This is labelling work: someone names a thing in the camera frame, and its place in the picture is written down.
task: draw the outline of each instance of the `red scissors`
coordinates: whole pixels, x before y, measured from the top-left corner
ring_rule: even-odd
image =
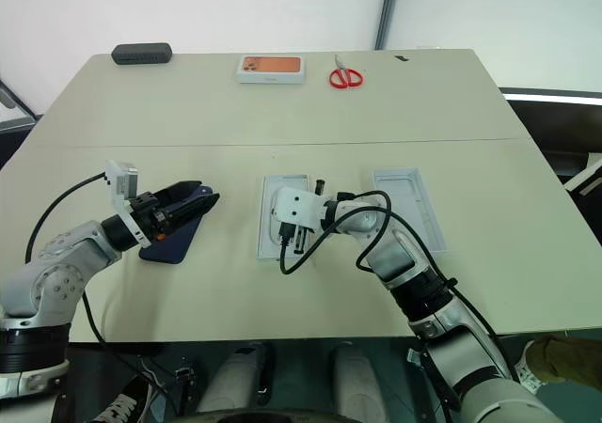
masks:
[[[330,77],[328,78],[330,85],[337,89],[345,89],[347,87],[360,86],[364,83],[364,77],[361,76],[361,73],[345,68],[338,55],[335,55],[335,63],[337,63],[337,68],[330,72]]]

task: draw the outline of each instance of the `empty phone tray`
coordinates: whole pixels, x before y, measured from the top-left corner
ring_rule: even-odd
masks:
[[[374,188],[391,198],[391,207],[420,235],[431,252],[447,250],[441,227],[416,167],[377,169],[372,172]]]

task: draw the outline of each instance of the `white robotic arm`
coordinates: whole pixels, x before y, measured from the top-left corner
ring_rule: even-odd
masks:
[[[3,420],[10,415],[10,409],[19,421],[36,421],[28,415],[39,410],[43,414],[52,405],[55,414],[60,414],[56,406],[64,401],[63,395],[46,395],[45,407],[34,405],[31,399],[20,405],[14,399],[60,389],[69,368],[65,350],[71,321],[87,282],[120,260],[121,252],[139,243],[150,245],[163,240],[208,212],[219,198],[219,194],[189,198],[201,184],[197,180],[181,181],[157,193],[137,196],[136,176],[132,165],[108,162],[105,179],[118,214],[58,235],[3,283],[0,400],[10,400],[2,402],[5,409],[0,422],[11,421]]]
[[[272,214],[281,223],[282,254],[290,242],[297,249],[303,246],[299,240],[306,229],[322,233],[318,241],[328,232],[353,236],[363,249],[370,248],[365,259],[372,272],[391,292],[410,328],[422,340],[421,365],[437,395],[460,411],[465,422],[560,421],[533,394],[512,381],[501,351],[460,299],[453,282],[438,271],[416,232],[390,208],[368,200],[367,195],[343,193],[332,198],[280,189]],[[282,272],[294,271],[316,247],[315,243],[290,269],[281,255]]]

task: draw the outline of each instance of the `black cable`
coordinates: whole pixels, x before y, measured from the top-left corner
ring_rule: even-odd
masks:
[[[285,260],[284,256],[286,254],[286,246],[287,246],[288,240],[285,240],[283,238],[282,245],[280,247],[280,271],[283,274],[294,273],[297,269],[299,269],[299,267],[301,265],[303,265],[303,263],[305,263],[309,259],[311,254],[313,254],[315,252],[315,250],[318,249],[318,247],[320,247],[320,244],[322,244],[322,242],[326,239],[326,237],[328,237],[328,235],[330,235],[337,229],[337,226],[340,223],[342,223],[343,221],[346,221],[347,219],[351,218],[355,214],[362,213],[362,212],[371,212],[371,211],[386,212],[386,210],[383,209],[382,207],[376,207],[376,206],[358,207],[356,209],[349,211],[348,213],[346,213],[342,217],[340,217],[338,220],[336,220],[334,223],[332,223],[329,227],[327,227],[325,229],[325,231],[316,239],[314,244],[312,244],[309,247],[309,249],[306,251],[306,253],[303,256],[301,256],[301,258],[290,268],[286,267],[285,261],[284,261]]]
[[[489,324],[489,321],[487,321],[485,319],[485,317],[483,316],[483,314],[477,309],[477,307],[475,307],[473,305],[473,303],[471,303],[469,301],[469,299],[464,294],[462,294],[462,292],[460,292],[460,290],[457,289],[443,273],[441,273],[441,270],[439,269],[439,266],[436,264],[435,259],[433,258],[433,255],[431,254],[431,251],[428,250],[428,248],[426,247],[426,244],[424,244],[424,242],[422,241],[422,238],[419,236],[418,233],[416,233],[416,230],[414,230],[414,228],[412,228],[407,223],[407,221],[405,221],[399,214],[392,212],[391,216],[395,220],[397,220],[399,223],[401,223],[407,229],[407,231],[412,234],[412,236],[418,242],[420,249],[422,249],[422,251],[424,252],[424,255],[429,260],[429,263],[433,267],[433,270],[435,271],[436,275],[448,285],[448,288],[458,297],[458,299],[460,301],[462,301],[462,303],[468,308],[468,310],[470,310],[470,312],[483,325],[483,327],[485,328],[485,330],[491,337],[494,345],[496,345],[499,352],[501,353],[501,356],[503,357],[504,362],[506,362],[506,366],[510,370],[510,375],[512,376],[513,381],[519,383],[520,381],[518,379],[518,375],[516,374],[514,365],[510,362],[510,357],[508,356],[506,349],[501,344],[501,340],[499,339],[498,334],[493,329],[493,327],[491,327],[491,324]]]
[[[368,273],[373,273],[372,268],[370,268],[368,266],[363,266],[361,264],[361,262],[364,260],[364,258],[366,258],[366,256],[368,254],[370,254],[370,251],[372,251],[374,249],[374,247],[378,244],[378,242],[381,241],[381,239],[385,235],[385,232],[387,232],[388,223],[391,219],[391,214],[392,214],[392,209],[391,209],[392,204],[391,204],[390,197],[384,191],[374,190],[374,191],[369,191],[368,193],[362,193],[361,195],[356,195],[356,198],[364,197],[364,196],[376,196],[376,195],[381,196],[385,199],[386,210],[387,210],[385,212],[385,219],[383,220],[383,224],[381,225],[380,230],[374,237],[374,240],[372,240],[372,242],[366,247],[366,249],[364,249],[364,251],[356,259],[356,267],[359,270],[366,271]]]
[[[447,402],[441,401],[441,411],[443,411],[445,423],[453,423],[452,413],[450,412],[450,407]]]
[[[136,376],[139,376],[140,378],[142,378],[150,386],[155,387],[157,389],[157,391],[165,397],[166,401],[171,406],[171,409],[173,410],[174,415],[180,416],[180,413],[178,412],[178,408],[176,407],[174,400],[169,396],[169,394],[165,391],[165,389],[161,385],[159,385],[157,382],[155,382],[154,379],[152,379],[151,377],[144,374],[144,372],[141,369],[135,367],[130,362],[125,360],[125,358],[121,357],[121,355],[118,354],[113,348],[111,348],[111,346],[109,346],[109,344],[104,340],[103,336],[101,336],[101,333],[99,332],[98,328],[96,327],[96,324],[94,323],[94,318],[92,317],[92,309],[90,308],[90,302],[87,300],[87,295],[85,292],[82,295],[82,301],[84,301],[84,307],[86,308],[87,321],[90,323],[90,329],[92,329],[94,336],[96,337],[98,342],[101,344],[101,346],[108,353],[111,353],[113,355],[113,357],[115,357],[117,360],[119,360],[121,362],[121,364],[125,365],[132,372],[134,372]]]
[[[46,219],[48,218],[48,215],[52,212],[52,210],[54,210],[55,207],[65,197],[67,197],[68,195],[70,195],[74,191],[82,188],[85,185],[88,185],[89,183],[92,183],[95,180],[102,179],[103,177],[104,177],[104,173],[101,173],[101,174],[97,174],[96,176],[92,176],[89,179],[86,179],[84,181],[80,181],[76,185],[72,186],[69,190],[67,190],[66,192],[64,192],[63,194],[61,194],[59,197],[57,197],[53,201],[53,203],[48,206],[48,208],[42,214],[42,216],[40,217],[40,219],[38,220],[38,222],[34,226],[34,229],[31,232],[31,236],[29,237],[29,242],[27,242],[27,247],[25,249],[25,263],[28,263],[29,261],[31,261],[31,255],[32,255],[32,252],[33,252],[33,249],[34,249],[34,243],[36,242],[36,238],[38,237],[38,233],[40,232],[42,224],[44,223],[44,221],[46,221]],[[166,398],[166,400],[169,402],[169,404],[172,407],[175,415],[178,415],[176,405],[175,405],[173,399],[168,395],[168,393],[158,383],[156,383],[153,379],[151,379],[151,378],[147,377],[145,374],[143,374],[142,370],[140,370],[140,369],[136,368],[135,366],[131,365],[127,360],[125,360],[123,357],[121,357],[104,340],[104,338],[101,336],[101,333],[98,331],[98,328],[96,327],[96,323],[94,322],[94,318],[92,317],[92,310],[90,309],[90,305],[89,305],[89,302],[87,300],[87,295],[86,295],[85,291],[82,294],[82,300],[84,301],[84,307],[86,308],[87,322],[89,323],[90,328],[92,329],[92,332],[94,333],[94,336],[96,336],[96,339],[103,346],[103,348],[105,348],[108,353],[112,354],[123,365],[125,365],[129,369],[131,369],[136,374],[136,376],[141,377],[148,384],[150,384],[151,386],[154,386],[159,391],[159,393],[161,393]]]
[[[428,259],[429,263],[431,263],[431,266],[432,266],[433,270],[435,271],[435,273],[437,274],[437,276],[443,282],[446,283],[449,290],[451,290],[458,297],[458,299],[468,308],[468,310],[470,312],[472,312],[472,314],[475,316],[475,318],[483,325],[483,327],[485,328],[485,330],[488,332],[489,336],[491,337],[493,343],[496,345],[499,352],[501,353],[501,356],[504,359],[504,362],[506,363],[506,366],[510,371],[510,375],[511,375],[512,379],[516,382],[519,382],[518,376],[514,369],[514,366],[510,362],[508,353],[506,352],[505,348],[501,344],[498,334],[493,329],[493,327],[491,327],[491,324],[489,324],[489,322],[485,319],[485,317],[481,314],[481,312],[479,312],[479,310],[468,300],[468,298],[466,296],[464,296],[464,294],[462,294],[443,273],[441,273],[441,270],[439,269],[438,265],[436,264],[435,259],[431,255],[431,252],[429,251],[429,249],[426,247],[426,244],[424,244],[424,242],[422,241],[422,238],[420,237],[420,235],[418,233],[416,233],[416,230],[414,230],[414,228],[412,228],[399,214],[395,213],[394,211],[388,211],[388,209],[383,209],[382,207],[375,207],[375,206],[360,207],[360,208],[349,211],[348,213],[344,214],[341,218],[336,220],[329,227],[327,227],[326,230],[324,231],[324,233],[322,233],[322,235],[320,235],[316,239],[315,243],[309,247],[308,251],[291,268],[288,268],[288,269],[286,268],[285,261],[284,261],[285,260],[284,254],[286,253],[286,243],[288,241],[285,242],[283,240],[282,247],[280,249],[280,271],[283,274],[293,273],[301,265],[303,265],[303,263],[305,263],[307,261],[309,256],[311,254],[313,254],[313,252],[315,252],[315,250],[320,246],[320,244],[322,244],[322,242],[326,239],[326,237],[328,235],[330,235],[331,233],[333,233],[336,230],[337,226],[340,223],[342,223],[343,221],[347,220],[351,216],[358,214],[360,212],[372,212],[372,211],[383,212],[383,213],[389,212],[390,216],[392,218],[394,218],[396,221],[401,223],[411,233],[411,235],[416,239],[420,248],[424,252],[424,255]]]
[[[68,195],[70,195],[71,193],[73,193],[74,191],[79,190],[81,187],[86,186],[86,185],[88,185],[89,183],[92,183],[95,180],[102,179],[103,177],[104,177],[104,173],[97,174],[96,176],[92,176],[89,179],[86,179],[84,181],[80,181],[78,184],[72,186],[65,193],[63,193],[62,195],[60,195],[59,197],[57,197],[53,201],[53,203],[48,206],[48,208],[42,214],[42,216],[40,217],[40,219],[38,220],[38,222],[34,226],[34,229],[31,232],[31,236],[29,237],[29,242],[27,242],[27,248],[25,249],[25,263],[28,263],[29,261],[31,261],[31,253],[34,250],[34,242],[36,241],[36,237],[38,236],[38,232],[40,232],[41,225],[44,224],[44,221],[46,221],[46,218],[48,218],[48,215],[52,212],[52,210],[55,209],[55,207],[60,203],[60,201],[63,200]]]

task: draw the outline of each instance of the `floor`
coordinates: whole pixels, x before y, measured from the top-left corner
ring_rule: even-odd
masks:
[[[602,339],[602,330],[571,333],[579,337]],[[534,336],[505,337],[503,342],[513,359],[518,358],[525,342]],[[407,348],[411,338],[359,338],[351,340],[371,360],[388,407],[391,423],[443,423],[444,417],[435,394],[421,372],[407,364]],[[328,359],[341,340],[304,339],[274,341],[277,353],[273,396],[268,408],[310,408],[332,411],[329,387]],[[134,349],[145,350],[162,367],[169,370],[192,365],[198,380],[189,409],[194,409],[202,390],[230,353],[243,342],[171,343],[160,347],[139,344]],[[130,379],[131,374],[110,355],[90,349],[87,345],[70,346],[72,370],[70,390],[76,391],[76,421],[86,421],[97,415],[112,401]],[[133,355],[128,358],[138,362]],[[166,380],[156,368],[161,380]],[[173,396],[178,397],[174,389]],[[538,398],[566,422],[602,421],[600,393],[578,384],[550,384],[543,387]]]

